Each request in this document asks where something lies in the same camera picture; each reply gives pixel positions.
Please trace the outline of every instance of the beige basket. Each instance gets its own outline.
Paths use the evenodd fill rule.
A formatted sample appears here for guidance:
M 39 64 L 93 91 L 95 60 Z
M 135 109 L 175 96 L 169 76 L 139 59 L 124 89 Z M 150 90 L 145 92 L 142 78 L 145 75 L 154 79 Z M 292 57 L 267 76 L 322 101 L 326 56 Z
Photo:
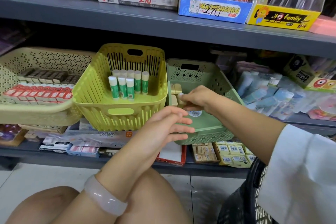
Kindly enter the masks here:
M 94 52 L 19 48 L 0 57 L 0 124 L 68 126 L 82 117 L 72 100 L 56 106 L 10 104 L 2 93 L 18 84 L 16 75 L 29 67 L 67 70 L 82 75 Z

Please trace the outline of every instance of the white tile floor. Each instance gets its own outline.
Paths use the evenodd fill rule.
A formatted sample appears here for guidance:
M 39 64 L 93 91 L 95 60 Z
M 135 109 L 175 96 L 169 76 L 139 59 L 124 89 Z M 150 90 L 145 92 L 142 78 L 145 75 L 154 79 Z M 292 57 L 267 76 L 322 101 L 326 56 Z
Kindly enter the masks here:
M 78 191 L 96 169 L 54 167 L 20 163 L 11 171 L 0 171 L 0 224 L 25 198 L 44 189 L 70 186 Z M 175 189 L 194 224 L 216 223 L 224 200 L 243 179 L 184 175 L 162 175 Z

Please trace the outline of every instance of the thigh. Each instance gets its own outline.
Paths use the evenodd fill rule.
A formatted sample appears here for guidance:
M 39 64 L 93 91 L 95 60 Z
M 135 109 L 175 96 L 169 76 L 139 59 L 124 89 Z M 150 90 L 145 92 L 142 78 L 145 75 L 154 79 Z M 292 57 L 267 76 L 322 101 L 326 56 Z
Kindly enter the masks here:
M 35 193 L 22 201 L 5 224 L 48 224 L 79 194 L 74 188 L 60 186 Z
M 117 224 L 190 224 L 175 190 L 150 168 L 134 185 L 125 213 Z

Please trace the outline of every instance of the white shirt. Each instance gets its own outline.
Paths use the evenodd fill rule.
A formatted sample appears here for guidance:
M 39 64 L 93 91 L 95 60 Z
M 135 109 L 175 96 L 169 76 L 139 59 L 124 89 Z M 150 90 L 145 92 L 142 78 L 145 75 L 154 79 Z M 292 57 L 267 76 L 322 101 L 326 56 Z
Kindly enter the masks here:
M 257 202 L 279 224 L 336 223 L 336 143 L 286 125 Z

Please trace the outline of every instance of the basket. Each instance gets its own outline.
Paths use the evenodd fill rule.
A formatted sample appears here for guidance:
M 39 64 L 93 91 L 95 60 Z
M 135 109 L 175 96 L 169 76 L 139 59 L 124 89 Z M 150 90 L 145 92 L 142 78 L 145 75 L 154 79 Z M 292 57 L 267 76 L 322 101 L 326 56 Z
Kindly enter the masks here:
M 243 104 L 229 80 L 219 67 L 213 63 L 168 59 L 167 75 L 169 105 L 171 104 L 170 83 L 181 84 L 183 93 L 185 94 L 199 85 L 204 85 L 220 95 Z M 204 111 L 198 117 L 188 117 L 192 119 L 192 124 L 188 126 L 194 127 L 195 133 L 188 134 L 187 140 L 175 141 L 177 144 L 211 143 L 227 141 L 233 138 L 233 134 L 217 118 Z
M 108 77 L 113 69 L 149 72 L 148 95 L 114 100 Z M 131 44 L 104 44 L 74 87 L 73 100 L 97 130 L 137 130 L 165 106 L 168 93 L 162 49 Z
M 56 106 L 7 103 L 2 93 L 19 83 L 16 75 L 29 67 L 67 70 L 81 75 L 91 62 L 93 52 L 50 48 L 19 48 L 0 57 L 0 123 L 69 126 L 82 117 L 72 100 Z

